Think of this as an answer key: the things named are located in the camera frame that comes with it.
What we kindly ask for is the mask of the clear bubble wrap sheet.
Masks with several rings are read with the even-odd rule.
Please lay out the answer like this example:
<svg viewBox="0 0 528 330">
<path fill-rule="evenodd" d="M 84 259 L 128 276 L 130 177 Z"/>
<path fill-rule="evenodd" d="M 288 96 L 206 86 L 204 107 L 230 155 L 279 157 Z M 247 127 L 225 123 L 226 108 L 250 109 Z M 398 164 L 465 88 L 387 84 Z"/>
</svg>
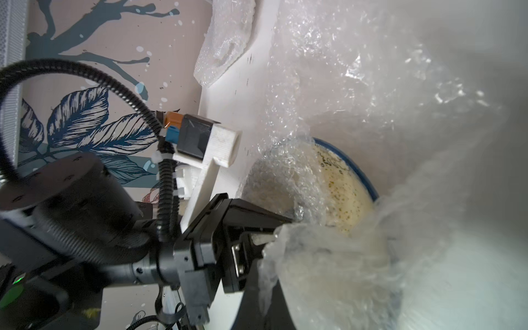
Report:
<svg viewBox="0 0 528 330">
<path fill-rule="evenodd" d="M 282 1 L 261 156 L 336 152 L 374 209 L 258 269 L 298 329 L 527 328 L 527 2 Z"/>
<path fill-rule="evenodd" d="M 245 52 L 252 34 L 256 1 L 214 0 L 213 16 L 195 64 L 194 77 L 209 88 Z"/>
</svg>

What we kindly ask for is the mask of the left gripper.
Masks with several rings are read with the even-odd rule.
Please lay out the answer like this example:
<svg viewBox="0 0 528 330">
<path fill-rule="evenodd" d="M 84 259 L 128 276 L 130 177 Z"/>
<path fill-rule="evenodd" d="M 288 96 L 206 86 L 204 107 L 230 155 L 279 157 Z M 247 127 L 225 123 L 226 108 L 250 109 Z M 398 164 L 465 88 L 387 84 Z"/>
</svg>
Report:
<svg viewBox="0 0 528 330">
<path fill-rule="evenodd" d="M 209 322 L 208 308 L 219 285 L 228 294 L 245 289 L 252 265 L 250 234 L 272 234 L 292 223 L 288 217 L 243 199 L 216 195 L 169 250 L 172 259 L 159 260 L 163 279 L 177 276 L 175 282 L 168 282 L 181 287 L 189 323 L 202 326 Z"/>
</svg>

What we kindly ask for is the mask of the speckled cream plate dark rim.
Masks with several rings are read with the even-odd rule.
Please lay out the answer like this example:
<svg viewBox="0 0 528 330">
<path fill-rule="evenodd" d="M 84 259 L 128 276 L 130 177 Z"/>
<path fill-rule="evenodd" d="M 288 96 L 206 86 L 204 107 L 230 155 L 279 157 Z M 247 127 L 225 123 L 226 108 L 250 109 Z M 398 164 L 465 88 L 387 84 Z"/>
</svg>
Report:
<svg viewBox="0 0 528 330">
<path fill-rule="evenodd" d="M 334 151 L 306 140 L 284 141 L 250 169 L 241 198 L 294 222 L 345 235 L 374 209 L 353 169 Z"/>
</svg>

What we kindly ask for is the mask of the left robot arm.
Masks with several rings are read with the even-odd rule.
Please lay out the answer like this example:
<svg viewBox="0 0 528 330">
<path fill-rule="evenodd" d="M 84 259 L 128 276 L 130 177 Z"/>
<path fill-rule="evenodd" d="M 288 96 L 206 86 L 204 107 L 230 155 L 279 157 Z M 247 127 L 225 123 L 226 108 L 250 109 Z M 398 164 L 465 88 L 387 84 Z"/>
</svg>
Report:
<svg viewBox="0 0 528 330">
<path fill-rule="evenodd" d="M 259 307 L 257 263 L 287 218 L 225 193 L 208 202 L 181 235 L 156 234 L 139 205 L 91 153 L 63 158 L 1 188 L 2 329 L 95 329 L 103 290 L 151 285 L 184 300 L 131 324 L 197 329 L 219 287 L 242 292 L 234 329 L 293 329 L 280 285 Z"/>
</svg>

